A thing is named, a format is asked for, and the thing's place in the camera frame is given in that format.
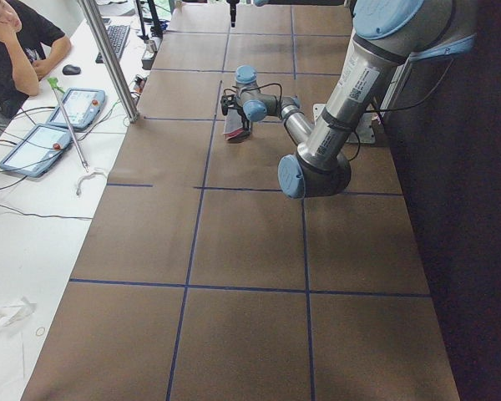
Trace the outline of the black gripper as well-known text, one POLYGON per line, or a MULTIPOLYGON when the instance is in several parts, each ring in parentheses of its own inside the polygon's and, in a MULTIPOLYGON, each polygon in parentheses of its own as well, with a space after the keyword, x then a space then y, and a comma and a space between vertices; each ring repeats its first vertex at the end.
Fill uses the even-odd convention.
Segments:
MULTIPOLYGON (((228 0, 228 4, 230 6, 230 26, 234 28, 237 18, 237 0, 228 0)), ((237 99, 237 91, 235 89, 224 89, 222 91, 220 107, 221 113, 224 116, 227 116, 231 110, 240 114, 241 106, 238 104, 237 99)))

